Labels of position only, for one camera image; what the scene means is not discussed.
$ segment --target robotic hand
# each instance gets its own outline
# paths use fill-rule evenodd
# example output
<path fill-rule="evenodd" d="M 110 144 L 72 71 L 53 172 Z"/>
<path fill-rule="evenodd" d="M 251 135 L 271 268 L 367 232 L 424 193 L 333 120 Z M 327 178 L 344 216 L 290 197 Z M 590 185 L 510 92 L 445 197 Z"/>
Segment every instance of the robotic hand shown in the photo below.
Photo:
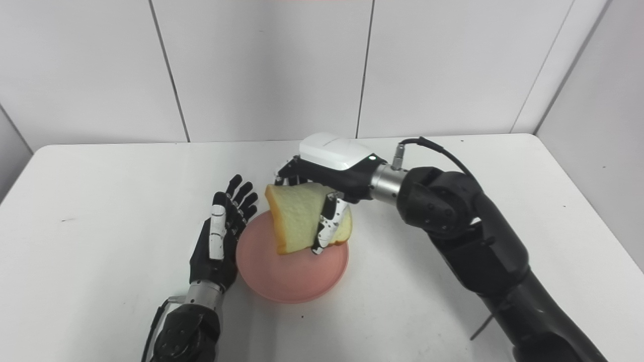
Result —
<path fill-rule="evenodd" d="M 247 221 L 257 212 L 247 182 L 237 190 L 242 177 L 236 175 L 226 192 L 213 198 L 211 217 L 206 219 L 190 258 L 190 288 L 185 297 L 171 297 L 152 322 L 143 352 L 146 362 L 156 325 L 169 302 L 181 306 L 167 315 L 158 334 L 151 360 L 154 362 L 212 362 L 221 331 L 220 312 L 223 295 L 237 278 L 236 248 Z"/>
<path fill-rule="evenodd" d="M 463 172 L 403 169 L 411 143 L 446 155 Z M 606 362 L 532 273 L 523 243 L 473 175 L 436 143 L 404 140 L 389 164 L 350 140 L 318 133 L 302 141 L 299 154 L 276 175 L 278 185 L 308 180 L 336 190 L 321 212 L 316 254 L 335 233 L 347 202 L 386 202 L 405 223 L 426 231 L 461 284 L 481 297 L 514 344 L 518 362 Z"/>

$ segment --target bread slice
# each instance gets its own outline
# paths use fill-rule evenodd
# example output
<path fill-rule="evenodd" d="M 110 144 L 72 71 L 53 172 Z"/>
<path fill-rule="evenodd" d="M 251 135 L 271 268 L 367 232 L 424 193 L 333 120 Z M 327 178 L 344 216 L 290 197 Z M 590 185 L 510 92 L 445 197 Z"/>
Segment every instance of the bread slice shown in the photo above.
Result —
<path fill-rule="evenodd" d="M 273 215 L 278 254 L 290 254 L 313 246 L 324 199 L 332 191 L 330 187 L 313 182 L 266 187 L 265 195 Z M 329 245 L 346 242 L 351 230 L 351 210 L 347 207 Z"/>

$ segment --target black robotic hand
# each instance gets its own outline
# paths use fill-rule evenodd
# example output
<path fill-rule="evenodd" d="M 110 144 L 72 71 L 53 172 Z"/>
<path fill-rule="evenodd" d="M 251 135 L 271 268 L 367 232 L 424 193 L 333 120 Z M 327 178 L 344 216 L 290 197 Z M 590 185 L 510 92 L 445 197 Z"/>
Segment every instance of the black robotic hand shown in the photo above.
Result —
<path fill-rule="evenodd" d="M 213 198 L 210 218 L 206 219 L 190 258 L 190 287 L 183 304 L 170 312 L 153 348 L 154 362 L 212 362 L 221 332 L 220 303 L 223 294 L 237 278 L 236 249 L 246 223 L 257 212 L 258 197 L 252 184 L 236 175 L 226 192 Z M 153 331 L 166 301 L 152 322 L 142 361 L 147 361 Z"/>
<path fill-rule="evenodd" d="M 257 212 L 254 203 L 258 199 L 257 193 L 251 192 L 250 182 L 237 190 L 241 183 L 242 177 L 236 175 L 226 192 L 214 195 L 211 217 L 204 221 L 190 258 L 190 283 L 211 281 L 225 292 L 237 278 L 237 241 Z"/>

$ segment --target black cable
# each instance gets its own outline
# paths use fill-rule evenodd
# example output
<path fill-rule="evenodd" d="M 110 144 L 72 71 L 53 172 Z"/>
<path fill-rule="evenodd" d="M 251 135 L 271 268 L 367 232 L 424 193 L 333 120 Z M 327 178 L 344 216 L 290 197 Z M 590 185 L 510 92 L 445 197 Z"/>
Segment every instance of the black cable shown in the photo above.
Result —
<path fill-rule="evenodd" d="M 473 341 L 478 335 L 483 332 L 483 330 L 489 325 L 489 322 L 492 321 L 492 319 L 497 317 L 498 312 L 503 309 L 507 304 L 507 296 L 503 298 L 503 300 L 490 312 L 489 316 L 485 319 L 483 324 L 476 330 L 474 331 L 474 334 L 469 338 L 470 341 Z"/>
<path fill-rule="evenodd" d="M 474 175 L 472 175 L 472 172 L 470 172 L 470 170 L 456 156 L 452 155 L 448 150 L 444 149 L 440 144 L 438 144 L 436 142 L 432 142 L 432 141 L 426 139 L 425 137 L 407 138 L 406 140 L 402 140 L 402 141 L 399 142 L 399 144 L 410 144 L 410 143 L 417 144 L 419 146 L 429 148 L 429 149 L 431 149 L 433 151 L 436 151 L 438 153 L 442 153 L 443 155 L 445 155 L 445 157 L 447 157 L 450 161 L 452 161 L 456 166 L 458 166 L 458 168 L 461 171 L 463 171 L 463 173 L 465 175 L 470 176 L 472 179 L 474 179 L 474 181 L 476 181 L 478 183 L 477 179 L 474 177 Z"/>
<path fill-rule="evenodd" d="M 163 316 L 163 313 L 166 311 L 167 305 L 170 303 L 169 300 L 166 299 L 159 308 L 156 309 L 156 314 L 155 317 L 152 319 L 152 324 L 150 325 L 150 332 L 147 334 L 147 340 L 146 340 L 146 346 L 143 347 L 143 357 L 141 357 L 141 362 L 147 362 L 146 357 L 147 357 L 147 352 L 150 349 L 150 343 L 152 342 L 152 337 L 155 334 L 155 330 L 158 327 L 159 321 L 161 320 L 161 317 Z"/>

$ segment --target tabletop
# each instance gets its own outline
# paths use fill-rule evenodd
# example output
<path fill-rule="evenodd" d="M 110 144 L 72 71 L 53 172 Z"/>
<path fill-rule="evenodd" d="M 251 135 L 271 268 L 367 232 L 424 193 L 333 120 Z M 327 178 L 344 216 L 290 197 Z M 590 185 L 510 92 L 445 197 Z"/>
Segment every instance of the tabletop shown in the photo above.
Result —
<path fill-rule="evenodd" d="M 551 296 L 612 362 L 644 360 L 644 274 L 532 135 L 431 137 L 475 174 Z M 399 138 L 360 139 L 390 159 Z M 240 173 L 260 201 L 298 141 L 47 146 L 0 205 L 6 361 L 138 361 L 156 307 L 188 288 L 215 191 Z M 408 147 L 404 166 L 455 169 Z M 427 236 L 380 202 L 352 206 L 350 259 L 321 298 L 280 305 L 241 278 L 220 361 L 513 361 L 495 322 Z"/>

